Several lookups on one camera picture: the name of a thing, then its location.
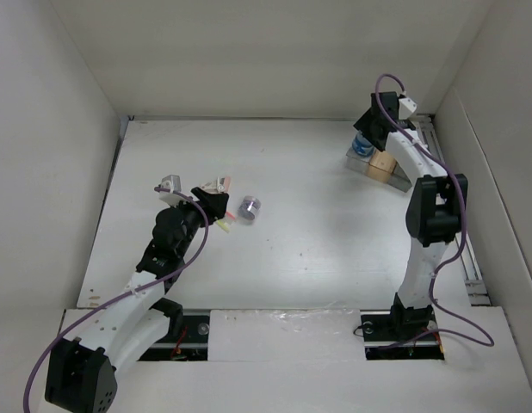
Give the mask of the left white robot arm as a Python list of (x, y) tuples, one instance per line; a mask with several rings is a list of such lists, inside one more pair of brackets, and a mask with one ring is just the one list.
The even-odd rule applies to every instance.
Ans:
[(89, 314), (94, 322), (69, 340), (60, 333), (47, 350), (45, 400), (69, 412), (106, 412), (121, 375), (159, 340), (182, 333), (183, 309), (166, 294), (192, 262), (195, 234), (226, 215), (229, 195), (192, 188), (186, 196), (157, 187), (167, 208), (122, 294)]

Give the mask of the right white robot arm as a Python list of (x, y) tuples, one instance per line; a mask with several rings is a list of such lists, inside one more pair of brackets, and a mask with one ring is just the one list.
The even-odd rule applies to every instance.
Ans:
[(412, 194), (405, 213), (411, 251), (405, 276), (387, 312), (364, 312), (360, 330), (372, 346), (410, 340), (425, 332), (434, 320), (431, 282), (448, 244), (461, 232), (461, 209), (457, 189), (467, 195), (467, 178), (457, 184), (434, 160), (405, 109), (411, 104), (396, 92), (371, 95), (370, 109), (355, 123), (355, 129), (378, 151), (397, 162), (411, 182)]

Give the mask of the blue tape roll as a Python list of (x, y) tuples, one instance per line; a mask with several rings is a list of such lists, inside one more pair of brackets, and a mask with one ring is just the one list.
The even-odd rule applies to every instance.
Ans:
[(374, 146), (363, 136), (361, 131), (357, 131), (352, 141), (353, 151), (360, 157), (371, 157), (374, 153)]

